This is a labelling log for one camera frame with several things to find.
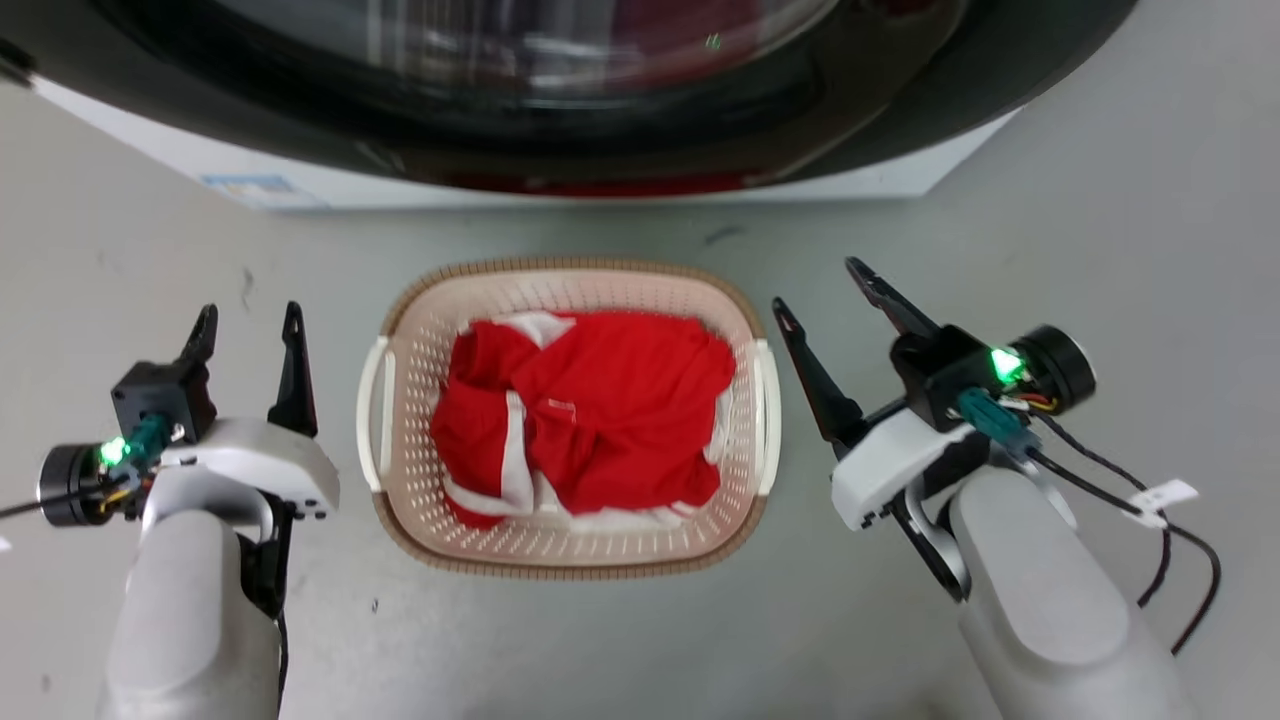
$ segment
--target brown basket rim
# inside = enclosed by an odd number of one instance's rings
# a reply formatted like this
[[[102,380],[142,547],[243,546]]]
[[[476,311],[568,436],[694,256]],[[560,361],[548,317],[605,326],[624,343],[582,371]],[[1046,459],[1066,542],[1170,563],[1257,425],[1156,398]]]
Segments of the brown basket rim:
[[[739,310],[741,310],[742,315],[746,318],[748,325],[751,328],[751,334],[756,340],[763,340],[765,337],[764,324],[760,322],[760,316],[756,314],[755,307],[751,306],[746,295],[735,284],[696,268],[617,258],[515,258],[447,265],[426,273],[401,293],[401,296],[396,300],[396,304],[392,305],[390,311],[387,313],[387,319],[383,322],[381,334],[383,337],[392,337],[396,334],[396,329],[399,327],[399,322],[403,319],[410,305],[412,305],[412,302],[424,292],[444,281],[468,275],[527,273],[536,270],[620,270],[627,273],[675,275],[700,281],[719,290],[728,296],[735,305],[737,305]],[[627,578],[654,578],[659,575],[676,575],[681,573],[705,570],[707,568],[716,565],[736,552],[737,548],[746,542],[746,538],[750,537],[751,533],[755,532],[756,525],[760,524],[760,519],[764,515],[764,507],[768,501],[767,497],[755,496],[751,500],[751,507],[748,511],[746,518],[733,534],[716,550],[696,557],[643,562],[635,565],[593,565],[573,568],[461,560],[451,555],[436,552],[410,536],[408,530],[399,521],[399,518],[396,516],[396,510],[392,507],[392,501],[387,491],[374,492],[372,500],[374,510],[378,512],[378,519],[381,521],[387,534],[389,534],[392,539],[396,541],[396,544],[407,552],[410,557],[440,570],[526,580],[617,580]]]

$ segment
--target washing machine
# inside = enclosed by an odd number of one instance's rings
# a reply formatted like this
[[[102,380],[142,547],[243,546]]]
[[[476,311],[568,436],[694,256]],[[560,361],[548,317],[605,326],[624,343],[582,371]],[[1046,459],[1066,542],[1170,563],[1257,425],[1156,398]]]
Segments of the washing machine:
[[[0,73],[261,208],[928,192],[1135,0],[0,0]]]

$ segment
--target basket handle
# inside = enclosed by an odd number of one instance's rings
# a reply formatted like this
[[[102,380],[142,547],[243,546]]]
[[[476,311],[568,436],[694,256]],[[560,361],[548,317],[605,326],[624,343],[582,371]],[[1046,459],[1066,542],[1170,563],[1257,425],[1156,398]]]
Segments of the basket handle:
[[[365,473],[365,482],[374,492],[383,492],[383,474],[390,468],[392,457],[392,421],[396,410],[396,354],[390,351],[389,340],[379,336],[374,346],[369,348],[365,359],[365,369],[360,373],[360,389],[356,392],[356,451],[360,454],[360,469]],[[374,410],[374,380],[378,379],[378,370],[383,369],[383,416],[378,428],[379,452],[374,460],[372,445],[372,410]]]
[[[778,459],[782,456],[782,388],[778,384],[778,364],[765,340],[755,341],[755,471],[760,478],[758,496],[767,496],[778,477]]]

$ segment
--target blue and white sticker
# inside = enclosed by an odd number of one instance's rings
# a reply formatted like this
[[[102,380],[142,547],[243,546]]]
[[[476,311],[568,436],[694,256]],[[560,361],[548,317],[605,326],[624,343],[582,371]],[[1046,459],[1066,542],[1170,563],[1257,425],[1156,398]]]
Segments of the blue and white sticker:
[[[232,200],[261,210],[308,210],[329,205],[294,187],[284,176],[202,176],[201,182]]]

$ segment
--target gray floor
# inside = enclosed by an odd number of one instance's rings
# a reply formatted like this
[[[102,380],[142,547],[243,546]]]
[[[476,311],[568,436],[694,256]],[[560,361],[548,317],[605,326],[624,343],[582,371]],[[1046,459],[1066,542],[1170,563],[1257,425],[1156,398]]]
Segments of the gray floor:
[[[172,356],[204,302],[223,309],[219,409],[262,413],[296,299],[344,507],[296,534],[284,717],[992,717],[955,609],[900,533],[841,529],[829,455],[787,368],[769,510],[737,555],[696,575],[559,585],[431,571],[387,539],[366,500],[355,380],[389,302],[420,273],[529,254],[698,265],[762,309],[786,296],[846,389],[876,404],[897,389],[891,334],[840,266],[856,252],[982,337],[1052,322],[1089,347],[1103,389],[1069,424],[1152,480],[1199,487],[1176,516],[1225,560],[1219,605],[1179,660],[1190,691],[1206,717],[1272,716],[1277,20],[1267,0],[1148,0],[910,204],[270,217],[0,90],[0,501],[28,496],[49,446],[114,434],[110,384],[138,357]],[[726,227],[739,232],[705,240]],[[1069,497],[1135,596],[1157,536]],[[136,529],[54,532],[27,518],[0,534],[15,546],[0,555],[3,715],[84,717]],[[1147,611],[1169,641],[1207,580],[1187,547],[1174,562]]]

